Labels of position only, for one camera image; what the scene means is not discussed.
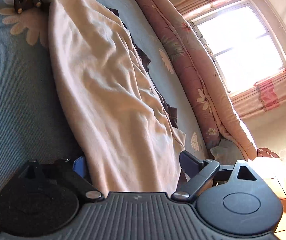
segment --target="folded clothing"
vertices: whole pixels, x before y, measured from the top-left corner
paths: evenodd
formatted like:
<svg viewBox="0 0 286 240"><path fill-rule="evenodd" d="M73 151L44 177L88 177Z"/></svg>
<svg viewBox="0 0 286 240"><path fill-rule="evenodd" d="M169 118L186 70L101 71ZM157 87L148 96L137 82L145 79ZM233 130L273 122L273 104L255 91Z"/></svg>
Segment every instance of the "folded clothing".
<svg viewBox="0 0 286 240"><path fill-rule="evenodd" d="M58 96L95 187L176 190L185 134L174 128L128 30L95 0L49 0Z"/></svg>

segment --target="ribbed gray surface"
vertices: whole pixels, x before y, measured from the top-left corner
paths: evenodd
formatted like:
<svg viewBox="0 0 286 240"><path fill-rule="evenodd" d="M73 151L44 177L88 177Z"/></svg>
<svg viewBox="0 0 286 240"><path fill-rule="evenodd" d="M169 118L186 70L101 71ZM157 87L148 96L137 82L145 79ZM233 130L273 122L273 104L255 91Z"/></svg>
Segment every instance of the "ribbed gray surface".
<svg viewBox="0 0 286 240"><path fill-rule="evenodd" d="M0 0L0 9L8 7ZM56 93L48 50L11 35L0 15L0 190L28 159L50 163L81 150Z"/></svg>
<svg viewBox="0 0 286 240"><path fill-rule="evenodd" d="M110 193L85 205L62 231L34 240L228 240L202 224L191 206L170 201L165 193ZM257 240L277 240L274 235ZM0 240L22 240L5 233Z"/></svg>

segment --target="mattress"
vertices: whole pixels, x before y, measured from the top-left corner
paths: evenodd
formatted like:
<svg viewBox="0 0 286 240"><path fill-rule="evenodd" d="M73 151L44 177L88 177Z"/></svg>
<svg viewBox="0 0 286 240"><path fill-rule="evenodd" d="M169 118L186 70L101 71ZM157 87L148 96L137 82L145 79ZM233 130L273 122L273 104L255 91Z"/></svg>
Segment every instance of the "mattress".
<svg viewBox="0 0 286 240"><path fill-rule="evenodd" d="M12 14L0 0L0 189L28 159L50 163L82 154L56 93L46 48L46 26L33 14ZM135 44L151 59L150 75L167 103L178 109L186 150L200 159L206 148L171 62L135 0L97 0L119 11Z"/></svg>

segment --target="window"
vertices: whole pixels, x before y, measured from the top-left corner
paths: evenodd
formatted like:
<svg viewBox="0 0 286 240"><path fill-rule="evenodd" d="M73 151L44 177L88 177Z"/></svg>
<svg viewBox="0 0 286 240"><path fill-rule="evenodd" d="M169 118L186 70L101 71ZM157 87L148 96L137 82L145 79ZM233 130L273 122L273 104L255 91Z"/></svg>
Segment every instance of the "window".
<svg viewBox="0 0 286 240"><path fill-rule="evenodd" d="M246 90L286 65L281 48L250 1L196 19L192 25L228 92Z"/></svg>

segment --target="bed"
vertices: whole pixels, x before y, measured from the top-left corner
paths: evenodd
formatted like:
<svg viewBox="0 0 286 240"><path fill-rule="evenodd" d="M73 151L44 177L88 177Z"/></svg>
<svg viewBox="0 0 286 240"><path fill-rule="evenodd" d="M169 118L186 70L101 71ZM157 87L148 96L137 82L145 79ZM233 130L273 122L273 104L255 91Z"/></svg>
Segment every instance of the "bed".
<svg viewBox="0 0 286 240"><path fill-rule="evenodd" d="M200 159L207 150L193 110L164 47L135 0L97 0L119 11L136 45L151 59L150 75L167 103L178 109L185 149ZM44 28L15 19L11 0L0 0L0 189L27 160L75 159L82 150L63 114Z"/></svg>

